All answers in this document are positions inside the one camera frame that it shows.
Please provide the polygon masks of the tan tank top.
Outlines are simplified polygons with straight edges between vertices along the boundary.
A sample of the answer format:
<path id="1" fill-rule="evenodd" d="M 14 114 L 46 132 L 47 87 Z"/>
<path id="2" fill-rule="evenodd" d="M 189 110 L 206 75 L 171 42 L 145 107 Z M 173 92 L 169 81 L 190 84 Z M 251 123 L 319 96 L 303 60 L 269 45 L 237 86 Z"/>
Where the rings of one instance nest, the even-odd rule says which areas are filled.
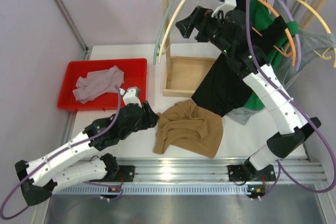
<path id="1" fill-rule="evenodd" d="M 192 100 L 174 104 L 159 114 L 153 152 L 164 154 L 173 145 L 214 158 L 223 138 L 222 117 Z"/>

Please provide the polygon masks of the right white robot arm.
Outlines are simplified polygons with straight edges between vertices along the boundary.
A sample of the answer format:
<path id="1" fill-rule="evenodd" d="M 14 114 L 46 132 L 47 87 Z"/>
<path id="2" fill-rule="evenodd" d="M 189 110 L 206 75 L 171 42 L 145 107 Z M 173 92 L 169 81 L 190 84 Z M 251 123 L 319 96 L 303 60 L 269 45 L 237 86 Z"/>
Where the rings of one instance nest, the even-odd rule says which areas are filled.
<path id="1" fill-rule="evenodd" d="M 231 182 L 260 181 L 263 176 L 275 180 L 272 162 L 286 158 L 321 125 L 299 111 L 281 86 L 264 51 L 251 37 L 249 11 L 230 10 L 225 15 L 196 6 L 185 19 L 176 23 L 183 38 L 193 30 L 198 42 L 210 42 L 221 51 L 220 58 L 236 76 L 260 98 L 275 121 L 278 132 L 243 164 L 230 165 Z"/>

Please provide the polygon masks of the cream hanger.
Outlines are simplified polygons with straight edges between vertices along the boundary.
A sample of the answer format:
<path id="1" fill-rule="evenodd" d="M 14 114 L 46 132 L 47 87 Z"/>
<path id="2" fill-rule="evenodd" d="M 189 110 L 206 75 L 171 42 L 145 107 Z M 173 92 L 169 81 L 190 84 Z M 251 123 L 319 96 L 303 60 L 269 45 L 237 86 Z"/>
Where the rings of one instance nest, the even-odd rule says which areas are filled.
<path id="1" fill-rule="evenodd" d="M 176 7 L 176 9 L 175 9 L 175 11 L 174 11 L 174 13 L 173 13 L 173 15 L 172 15 L 172 18 L 171 18 L 171 20 L 170 20 L 170 22 L 169 22 L 169 26 L 167 27 L 166 33 L 164 33 L 164 35 L 163 35 L 162 38 L 161 38 L 162 41 L 165 42 L 165 44 L 166 44 L 166 42 L 167 42 L 168 39 L 169 39 L 169 36 L 170 36 L 171 31 L 173 30 L 173 25 L 176 23 L 176 19 L 179 17 L 179 15 L 180 15 L 180 13 L 181 13 L 181 11 L 182 11 L 182 9 L 183 9 L 183 7 L 185 6 L 185 4 L 186 4 L 187 1 L 188 1 L 188 0 L 181 0 L 180 3 L 177 5 L 177 7 Z M 167 50 L 165 50 L 165 49 L 160 49 L 160 51 L 159 51 L 159 63 L 158 63 L 158 64 L 161 63 L 162 55 L 163 55 L 163 54 L 166 54 L 166 55 L 167 55 L 167 51 L 168 51 L 168 49 L 167 49 Z"/>

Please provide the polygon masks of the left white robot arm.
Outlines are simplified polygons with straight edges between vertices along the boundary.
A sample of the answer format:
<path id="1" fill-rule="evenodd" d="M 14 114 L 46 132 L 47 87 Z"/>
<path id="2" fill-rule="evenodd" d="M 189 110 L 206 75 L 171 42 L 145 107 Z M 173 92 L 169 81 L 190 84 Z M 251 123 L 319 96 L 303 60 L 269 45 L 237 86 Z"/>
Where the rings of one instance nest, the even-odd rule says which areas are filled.
<path id="1" fill-rule="evenodd" d="M 128 104 L 118 114 L 94 120 L 67 144 L 34 161 L 21 160 L 15 170 L 22 182 L 20 188 L 28 206 L 49 199 L 54 193 L 78 183 L 112 182 L 120 168 L 112 154 L 78 165 L 107 147 L 117 145 L 134 132 L 154 128 L 159 120 L 147 101 Z"/>

